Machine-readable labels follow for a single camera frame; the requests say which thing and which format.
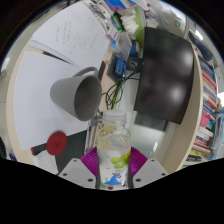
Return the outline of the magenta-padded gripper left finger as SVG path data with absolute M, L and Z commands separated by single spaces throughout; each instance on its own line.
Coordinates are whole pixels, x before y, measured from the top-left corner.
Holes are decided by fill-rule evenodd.
M 98 172 L 97 148 L 93 148 L 80 159 L 72 158 L 59 176 L 80 187 L 95 189 Z

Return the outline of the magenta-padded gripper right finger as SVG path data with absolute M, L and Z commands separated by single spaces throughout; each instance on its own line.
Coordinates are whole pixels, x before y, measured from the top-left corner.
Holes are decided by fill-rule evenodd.
M 167 175 L 167 171 L 155 158 L 148 159 L 137 149 L 131 148 L 128 172 L 130 189 L 144 187 Z

